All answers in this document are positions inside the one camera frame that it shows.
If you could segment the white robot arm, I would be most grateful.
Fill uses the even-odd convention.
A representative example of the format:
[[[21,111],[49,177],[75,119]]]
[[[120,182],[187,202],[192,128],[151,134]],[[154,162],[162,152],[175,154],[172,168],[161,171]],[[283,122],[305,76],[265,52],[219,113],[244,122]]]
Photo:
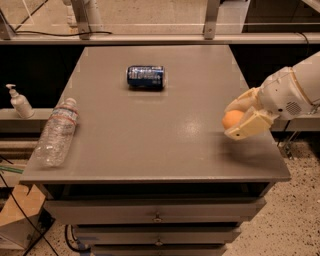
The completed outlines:
[[[224,134],[242,140],[267,131],[276,119],[292,120],[314,114],[320,104],[320,53],[293,67],[284,67],[233,100],[224,110],[243,115]]]

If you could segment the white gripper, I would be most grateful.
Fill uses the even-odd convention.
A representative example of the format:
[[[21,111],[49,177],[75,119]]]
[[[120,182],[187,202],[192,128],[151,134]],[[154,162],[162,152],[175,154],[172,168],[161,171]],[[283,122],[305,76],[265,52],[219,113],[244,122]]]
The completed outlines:
[[[225,108],[225,113],[237,110],[244,115],[224,134],[233,140],[243,140],[267,131],[278,116],[292,120],[313,109],[314,69],[284,67],[270,75],[259,89],[247,90]]]

